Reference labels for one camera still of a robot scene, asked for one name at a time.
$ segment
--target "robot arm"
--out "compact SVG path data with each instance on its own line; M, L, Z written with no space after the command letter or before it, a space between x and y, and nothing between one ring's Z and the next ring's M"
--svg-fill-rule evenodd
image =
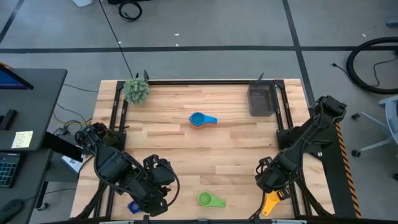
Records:
M322 207L319 208L320 204L298 178L297 171L302 169L303 153L312 144L319 143L316 140L319 133L344 118L345 108L344 103L340 103L331 96L319 98L310 108L315 113L314 116L302 126L291 128L279 135L279 145L283 150L273 159L266 157L259 161L258 175L255 176L257 186L265 193L271 193L284 189L288 184L296 181L316 212L319 215L326 212L320 209Z
M120 195L128 193L143 212L150 213L152 217L160 215L166 212L177 198L178 177L171 163L166 159L151 155L144 159L141 165L128 153L119 151L117 135L100 123L87 126L84 130L77 132L75 139L78 144L95 155L94 170L104 183L103 188L110 186ZM167 204L164 197L170 189L166 185L170 185L175 180L177 180L177 193L175 198ZM79 218L85 218L91 213L96 197L93 197L92 201L78 216Z

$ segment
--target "wooden tabletop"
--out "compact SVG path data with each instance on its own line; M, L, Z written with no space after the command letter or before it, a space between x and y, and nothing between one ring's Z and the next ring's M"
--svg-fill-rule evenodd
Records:
M308 118L302 84L298 79L286 79L286 92L294 125ZM93 122L109 125L116 89L116 80L102 81L95 106ZM181 181L177 201L165 212L151 219L246 219L261 202L261 190L254 174L259 159L278 153L275 132L276 116L252 117L249 114L247 85L162 85L150 86L150 96L141 106L129 103L126 116L126 151L139 162L157 154L172 163ZM282 108L284 127L286 118ZM116 124L119 124L122 103ZM196 111L218 118L218 124L193 129L188 117ZM330 193L322 163L304 155L303 171L310 191L326 210L333 213ZM93 161L80 174L71 217L79 214L98 187ZM176 184L166 196L171 201ZM203 208L197 195L211 192L226 200L226 208ZM301 193L300 211L304 214ZM104 215L104 195L101 214ZM127 208L132 198L115 194L112 220L142 220L145 213L133 215ZM291 199L277 204L271 214L261 218L293 218Z

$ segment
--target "monitor screen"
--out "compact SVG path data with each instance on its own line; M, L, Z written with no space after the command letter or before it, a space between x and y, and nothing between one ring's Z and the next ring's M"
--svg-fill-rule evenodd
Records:
M26 90L33 86L6 67L0 66L0 89Z

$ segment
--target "artificial plant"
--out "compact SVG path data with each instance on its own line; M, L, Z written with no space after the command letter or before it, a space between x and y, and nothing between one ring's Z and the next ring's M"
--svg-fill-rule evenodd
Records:
M124 99L134 104L145 102L149 95L149 85L142 78L126 80L123 88Z

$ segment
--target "blue measuring cup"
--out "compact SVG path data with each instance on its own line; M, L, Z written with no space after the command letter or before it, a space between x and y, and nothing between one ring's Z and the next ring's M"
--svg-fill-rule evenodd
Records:
M201 112L195 112L189 117L189 121L191 122L192 126L196 129L203 128L205 124L217 123L217 118L205 115Z

